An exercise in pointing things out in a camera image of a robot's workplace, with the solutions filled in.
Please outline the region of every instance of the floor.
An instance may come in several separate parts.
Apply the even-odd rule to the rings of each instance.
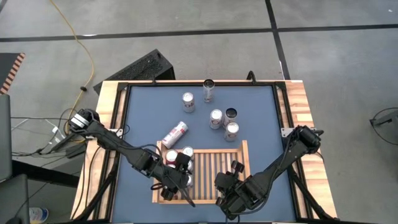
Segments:
[[[153,49],[174,65],[178,79],[242,79],[252,70],[259,79],[303,80],[315,124],[325,130],[322,153],[338,216],[357,222],[398,219],[398,148],[369,125],[378,111],[398,105],[397,1],[55,2],[87,39],[83,43],[95,61],[93,84]],[[13,116],[58,118],[72,106],[90,75],[90,61],[72,38],[48,0],[2,0],[0,52],[26,53],[9,91]],[[97,99],[89,91],[79,108],[95,108]],[[46,145],[52,128],[44,120],[24,123],[12,132],[14,150]],[[380,131],[398,142],[392,127]],[[37,166],[51,161],[16,159]],[[78,157],[46,167],[74,173],[81,163]],[[32,183],[31,192],[40,185]],[[75,190],[44,189],[30,205],[49,208],[49,222],[67,219]]]

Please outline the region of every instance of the soda can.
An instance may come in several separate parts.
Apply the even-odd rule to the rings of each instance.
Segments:
[[[210,113],[210,127],[212,129],[218,129],[223,122],[223,112],[220,110],[213,110]]]
[[[193,186],[193,177],[192,175],[188,174],[188,182],[187,182],[187,188]]]
[[[239,126],[235,122],[229,123],[225,128],[224,138],[225,141],[235,141],[238,135]]]
[[[213,100],[214,81],[207,79],[203,82],[203,97],[206,103]]]
[[[168,149],[170,149],[185,132],[188,131],[188,126],[180,121],[176,127],[174,127],[167,135],[163,138],[162,143]]]
[[[169,164],[175,165],[175,160],[177,158],[177,154],[178,154],[178,152],[174,149],[168,150],[166,152],[166,164],[167,165],[169,165]]]
[[[195,110],[195,100],[192,93],[182,95],[182,109],[187,113],[192,113]]]
[[[192,161],[189,161],[189,162],[188,162],[188,170],[189,170],[190,172],[193,172],[193,162],[192,162]]]
[[[193,148],[191,146],[185,146],[182,149],[182,153],[184,153],[185,155],[191,157],[191,160],[193,160]]]
[[[226,128],[226,126],[229,123],[235,122],[237,115],[238,115],[238,112],[236,111],[236,109],[228,108],[225,111],[224,120],[223,120],[223,127]]]

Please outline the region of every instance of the wooden tray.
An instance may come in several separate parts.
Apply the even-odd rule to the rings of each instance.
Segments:
[[[162,141],[157,141],[157,146],[162,151],[165,160],[167,148]],[[250,176],[248,142],[242,141],[239,149],[194,149],[193,159],[193,187],[188,189],[190,198],[196,204],[214,204],[221,193],[216,190],[214,180],[217,173],[231,171],[232,161],[237,160],[244,164],[244,171],[239,174],[239,179],[244,180]],[[171,201],[164,200],[160,196],[161,190],[154,190],[152,194],[152,203],[164,204],[187,204],[188,202],[177,192]]]

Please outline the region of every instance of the aluminum can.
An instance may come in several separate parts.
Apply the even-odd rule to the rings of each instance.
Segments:
[[[213,101],[214,81],[207,79],[203,82],[203,98],[206,103]]]
[[[238,112],[236,111],[236,109],[234,109],[234,108],[228,108],[228,109],[225,111],[225,114],[224,114],[223,127],[226,128],[226,126],[227,126],[229,123],[235,122],[237,116],[238,116]]]
[[[177,154],[178,154],[178,152],[174,149],[168,150],[166,152],[166,164],[167,165],[170,165],[170,164],[175,165],[175,160],[177,158]]]
[[[188,131],[188,126],[180,121],[176,127],[174,127],[167,135],[163,138],[162,143],[168,149],[170,149],[185,132]]]
[[[223,112],[221,112],[220,110],[213,110],[210,113],[210,127],[212,129],[218,129],[220,128],[222,122],[223,122]]]
[[[193,177],[192,175],[188,174],[188,182],[187,182],[187,188],[193,186]]]
[[[192,162],[192,161],[189,161],[189,162],[188,162],[188,170],[189,170],[190,172],[193,172],[193,162]]]
[[[235,141],[238,135],[239,126],[235,122],[229,123],[225,128],[224,138],[225,141]]]
[[[193,154],[193,148],[191,146],[185,146],[182,149],[182,153],[184,153],[185,155],[191,157],[191,160],[193,160],[194,154]]]
[[[195,100],[192,93],[182,95],[182,109],[187,113],[192,113],[195,110]]]

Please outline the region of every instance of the black crate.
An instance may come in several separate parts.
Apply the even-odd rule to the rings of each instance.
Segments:
[[[157,50],[141,57],[106,80],[175,80],[173,65]],[[94,86],[100,94],[102,82]]]

